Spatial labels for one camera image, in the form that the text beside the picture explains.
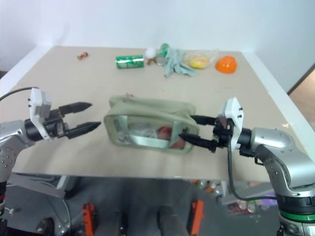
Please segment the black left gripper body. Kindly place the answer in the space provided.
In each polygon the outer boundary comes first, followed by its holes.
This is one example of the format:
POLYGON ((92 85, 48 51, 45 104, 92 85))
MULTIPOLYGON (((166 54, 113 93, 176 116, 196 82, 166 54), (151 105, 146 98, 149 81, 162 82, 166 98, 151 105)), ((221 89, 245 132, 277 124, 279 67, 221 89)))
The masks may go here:
POLYGON ((45 118, 44 128, 50 138, 67 137, 70 139, 69 126, 63 121, 63 118, 68 113, 68 108, 57 108, 49 112, 49 116, 45 118))

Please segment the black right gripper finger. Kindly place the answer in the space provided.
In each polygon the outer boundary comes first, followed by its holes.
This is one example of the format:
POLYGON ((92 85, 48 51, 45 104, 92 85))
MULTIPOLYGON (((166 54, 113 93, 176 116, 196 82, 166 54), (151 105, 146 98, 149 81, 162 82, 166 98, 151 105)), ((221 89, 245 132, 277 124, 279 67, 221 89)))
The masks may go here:
POLYGON ((207 116, 190 116, 199 125, 212 125, 215 126, 217 118, 207 116))
POLYGON ((201 148, 206 148, 210 152, 215 153, 217 149, 217 141, 216 140, 206 140, 201 138, 198 135, 193 134, 179 134, 179 137, 184 141, 201 148))

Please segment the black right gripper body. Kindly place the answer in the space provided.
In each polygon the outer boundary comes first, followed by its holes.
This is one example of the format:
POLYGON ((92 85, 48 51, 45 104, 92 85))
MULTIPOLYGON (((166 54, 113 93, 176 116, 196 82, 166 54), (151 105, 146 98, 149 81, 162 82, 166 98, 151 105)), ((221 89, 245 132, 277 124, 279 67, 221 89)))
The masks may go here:
POLYGON ((226 148, 233 136, 233 121, 230 118, 211 118, 213 128, 213 147, 211 152, 215 153, 217 148, 226 148))

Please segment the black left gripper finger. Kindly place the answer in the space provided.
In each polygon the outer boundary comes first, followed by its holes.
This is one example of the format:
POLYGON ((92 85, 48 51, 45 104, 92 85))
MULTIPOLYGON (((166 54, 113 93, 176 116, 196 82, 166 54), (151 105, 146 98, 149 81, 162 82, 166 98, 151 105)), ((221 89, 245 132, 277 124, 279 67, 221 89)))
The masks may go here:
POLYGON ((73 139, 82 135, 85 135, 89 132, 92 132, 96 128, 98 128, 101 125, 101 122, 86 122, 83 124, 80 124, 76 126, 75 128, 72 128, 67 131, 66 137, 68 139, 73 139))
POLYGON ((92 104, 88 102, 76 102, 76 103, 60 106, 59 112, 64 117, 67 114, 78 113, 78 112, 84 111, 91 106, 92 104))

